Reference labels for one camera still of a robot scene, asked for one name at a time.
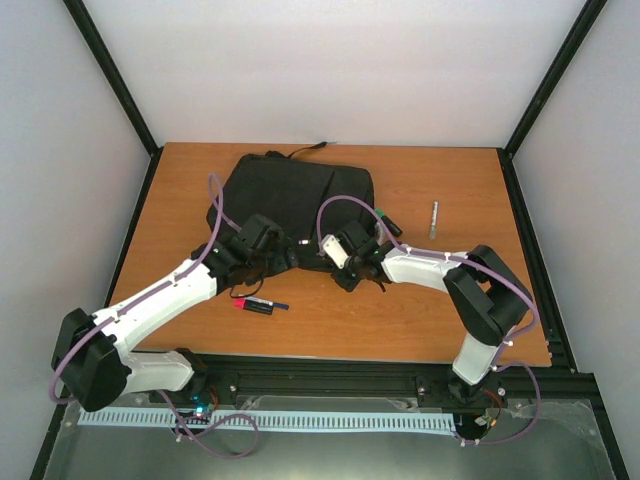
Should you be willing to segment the black student bag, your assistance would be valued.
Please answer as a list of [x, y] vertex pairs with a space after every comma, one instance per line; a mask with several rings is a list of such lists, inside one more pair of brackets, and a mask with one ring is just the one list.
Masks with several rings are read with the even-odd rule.
[[376, 239], [371, 174], [362, 168], [305, 162], [277, 151], [246, 154], [225, 182], [221, 208], [211, 205], [207, 223], [218, 227], [214, 246], [249, 263], [253, 250], [268, 235], [288, 238], [298, 256], [297, 268], [332, 272], [319, 254], [319, 241], [356, 223]]

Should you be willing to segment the silver pen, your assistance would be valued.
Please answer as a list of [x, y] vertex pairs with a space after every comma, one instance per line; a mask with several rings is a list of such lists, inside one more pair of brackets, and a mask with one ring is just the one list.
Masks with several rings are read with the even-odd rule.
[[431, 240], [435, 240], [437, 235], [437, 220], [438, 220], [438, 212], [439, 212], [439, 201], [435, 200], [433, 202], [430, 228], [429, 228], [429, 238]]

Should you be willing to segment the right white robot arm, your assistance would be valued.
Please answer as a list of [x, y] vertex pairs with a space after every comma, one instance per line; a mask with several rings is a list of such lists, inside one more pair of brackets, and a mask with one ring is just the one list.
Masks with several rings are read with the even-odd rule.
[[526, 287], [486, 245], [470, 252], [437, 252], [392, 238], [379, 243], [356, 223], [319, 242], [320, 254], [334, 266], [332, 277], [351, 292], [363, 279], [380, 287], [411, 284], [449, 295], [466, 330], [450, 367], [449, 395], [468, 405], [496, 367], [516, 327], [534, 308]]

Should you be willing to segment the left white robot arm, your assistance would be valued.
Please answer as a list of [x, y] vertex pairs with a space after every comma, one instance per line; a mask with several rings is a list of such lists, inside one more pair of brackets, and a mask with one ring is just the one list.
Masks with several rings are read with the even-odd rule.
[[77, 308], [62, 321], [53, 385], [94, 412], [139, 392], [175, 392], [186, 402], [208, 390], [207, 368], [186, 348], [141, 353], [137, 346], [186, 310], [236, 286], [260, 283], [297, 265], [292, 240], [262, 215], [232, 234], [212, 233], [175, 270], [136, 295], [92, 314]]

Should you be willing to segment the green cap black highlighter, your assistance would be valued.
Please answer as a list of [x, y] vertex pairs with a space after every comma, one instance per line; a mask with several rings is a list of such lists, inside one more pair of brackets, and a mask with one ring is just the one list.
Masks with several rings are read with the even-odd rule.
[[376, 208], [375, 211], [382, 220], [382, 223], [395, 238], [399, 238], [403, 234], [403, 230], [390, 217], [388, 217], [383, 210]]

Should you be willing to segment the blue cap pen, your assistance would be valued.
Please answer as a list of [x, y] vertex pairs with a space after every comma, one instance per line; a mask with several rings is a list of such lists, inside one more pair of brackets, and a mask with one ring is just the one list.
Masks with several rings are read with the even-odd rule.
[[255, 296], [249, 296], [247, 297], [247, 300], [251, 300], [257, 303], [261, 303], [261, 304], [266, 304], [266, 305], [270, 305], [273, 308], [277, 308], [277, 309], [281, 309], [281, 310], [289, 310], [290, 306], [288, 304], [285, 303], [280, 303], [280, 302], [274, 302], [272, 300], [266, 300], [266, 299], [262, 299], [262, 298], [258, 298]]

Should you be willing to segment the pink cap black highlighter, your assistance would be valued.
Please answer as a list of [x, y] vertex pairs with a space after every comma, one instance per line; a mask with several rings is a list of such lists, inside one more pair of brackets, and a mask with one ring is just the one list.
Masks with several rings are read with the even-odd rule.
[[274, 310], [274, 307], [269, 303], [255, 301], [249, 298], [235, 298], [233, 305], [241, 310], [264, 315], [272, 315]]

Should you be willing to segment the black aluminium rail base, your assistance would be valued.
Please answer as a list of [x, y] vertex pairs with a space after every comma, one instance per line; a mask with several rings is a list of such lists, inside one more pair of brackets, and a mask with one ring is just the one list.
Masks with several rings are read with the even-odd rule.
[[196, 355], [185, 349], [165, 354], [137, 353], [122, 363], [115, 353], [79, 354], [60, 379], [88, 411], [98, 411], [128, 393], [161, 391], [180, 406], [219, 403], [239, 408], [258, 396], [408, 397], [423, 408], [480, 412], [505, 407], [510, 398], [534, 398], [539, 389], [550, 399], [594, 398], [590, 374], [562, 367], [521, 366], [491, 372], [466, 386], [444, 364]]

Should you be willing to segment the left black frame post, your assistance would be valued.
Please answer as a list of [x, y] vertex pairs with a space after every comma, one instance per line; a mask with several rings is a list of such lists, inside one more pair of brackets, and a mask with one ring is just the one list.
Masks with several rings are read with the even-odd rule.
[[149, 156], [150, 164], [155, 166], [161, 148], [154, 139], [85, 2], [81, 0], [63, 0], [62, 3]]

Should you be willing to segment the black frame post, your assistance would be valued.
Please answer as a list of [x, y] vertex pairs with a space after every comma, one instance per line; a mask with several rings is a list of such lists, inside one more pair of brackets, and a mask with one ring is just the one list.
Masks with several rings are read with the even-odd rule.
[[515, 158], [607, 3], [607, 0], [588, 0], [582, 6], [504, 147], [509, 160]]
[[63, 0], [62, 3], [149, 156], [150, 164], [155, 166], [161, 148], [154, 139], [85, 2], [81, 0]]

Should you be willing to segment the right black frame post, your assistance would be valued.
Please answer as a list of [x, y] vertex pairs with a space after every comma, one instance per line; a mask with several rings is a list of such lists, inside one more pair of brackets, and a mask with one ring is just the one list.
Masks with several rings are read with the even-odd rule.
[[588, 0], [582, 6], [504, 147], [509, 160], [515, 158], [607, 3], [607, 0]]

